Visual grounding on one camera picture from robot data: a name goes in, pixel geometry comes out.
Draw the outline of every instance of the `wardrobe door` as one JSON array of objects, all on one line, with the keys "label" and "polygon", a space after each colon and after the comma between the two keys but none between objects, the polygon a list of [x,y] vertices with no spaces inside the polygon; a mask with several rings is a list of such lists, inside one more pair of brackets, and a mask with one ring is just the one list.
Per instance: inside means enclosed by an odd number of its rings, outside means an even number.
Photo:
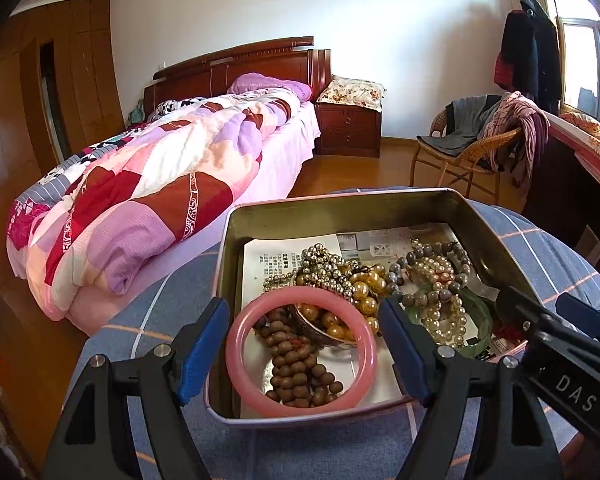
[{"label": "wardrobe door", "polygon": [[45,174],[55,168],[59,161],[46,121],[40,81],[40,48],[38,42],[33,40],[20,51],[20,85],[33,152],[40,171]]}]

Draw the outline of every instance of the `screw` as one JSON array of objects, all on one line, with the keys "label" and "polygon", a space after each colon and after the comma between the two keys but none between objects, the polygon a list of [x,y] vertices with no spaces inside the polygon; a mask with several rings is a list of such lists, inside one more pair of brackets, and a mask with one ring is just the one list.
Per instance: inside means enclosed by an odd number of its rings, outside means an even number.
[{"label": "screw", "polygon": [[516,359],[515,357],[513,357],[513,355],[505,355],[502,359],[502,364],[504,364],[507,368],[510,368],[513,370],[513,368],[517,368],[518,365],[520,364],[520,361],[518,361],[518,359]]},{"label": "screw", "polygon": [[456,351],[451,346],[441,345],[438,347],[438,355],[445,359],[451,359],[456,355]]},{"label": "screw", "polygon": [[93,368],[100,368],[104,364],[104,361],[106,361],[106,359],[107,358],[104,357],[104,355],[96,354],[93,357],[91,357],[91,359],[89,359],[89,364]]},{"label": "screw", "polygon": [[171,347],[166,343],[159,344],[154,348],[154,355],[158,357],[167,357],[171,353]]}]

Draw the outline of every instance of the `blue plaid fabric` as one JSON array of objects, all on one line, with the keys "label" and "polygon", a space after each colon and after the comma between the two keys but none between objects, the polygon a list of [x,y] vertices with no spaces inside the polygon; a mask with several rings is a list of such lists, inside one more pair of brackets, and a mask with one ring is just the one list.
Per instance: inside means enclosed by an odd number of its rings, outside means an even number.
[{"label": "blue plaid fabric", "polygon": [[[600,309],[600,275],[582,257],[517,213],[478,202],[472,202],[472,206],[507,246],[545,307],[554,310],[556,298],[570,292]],[[103,353],[117,361],[144,355],[156,344],[171,341],[184,324],[194,322],[212,297],[217,257],[218,246],[154,283],[133,300],[87,341],[72,385],[90,356]],[[144,478],[159,479],[139,399],[129,400]],[[470,399],[467,404],[450,479],[459,480],[464,475],[478,405],[477,399]],[[221,425],[207,413],[202,396],[184,407],[183,413],[200,455],[215,478],[386,480],[400,471],[425,410],[413,403],[349,422],[277,431],[234,430]],[[549,407],[545,413],[561,449],[575,430]],[[310,457],[310,466],[306,457]]]}]

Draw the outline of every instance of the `hanging clothes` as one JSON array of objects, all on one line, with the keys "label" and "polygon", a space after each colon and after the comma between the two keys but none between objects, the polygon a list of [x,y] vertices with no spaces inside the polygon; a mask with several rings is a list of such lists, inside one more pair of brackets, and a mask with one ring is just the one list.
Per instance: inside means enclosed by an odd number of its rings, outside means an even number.
[{"label": "hanging clothes", "polygon": [[[541,155],[548,140],[550,126],[549,120],[538,105],[525,98],[519,91],[513,92],[502,99],[478,138],[492,137],[518,126],[522,127],[524,159],[521,169],[514,174],[514,177],[517,176],[516,181],[520,184],[528,184],[531,181],[535,158]],[[502,154],[508,155],[508,153],[508,147],[505,147]],[[498,153],[490,153],[489,164],[492,171],[497,169],[499,160]]]},{"label": "hanging clothes", "polygon": [[562,75],[555,26],[537,0],[520,0],[522,10],[507,16],[493,81],[557,114]]}]

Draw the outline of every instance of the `white wall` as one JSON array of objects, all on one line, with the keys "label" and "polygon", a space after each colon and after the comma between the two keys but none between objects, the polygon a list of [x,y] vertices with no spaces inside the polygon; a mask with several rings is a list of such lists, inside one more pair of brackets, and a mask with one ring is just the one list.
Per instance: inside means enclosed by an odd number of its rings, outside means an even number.
[{"label": "white wall", "polygon": [[499,93],[493,67],[516,0],[111,0],[126,114],[160,63],[252,41],[315,36],[334,74],[387,89],[382,134],[415,137],[449,101]]}]

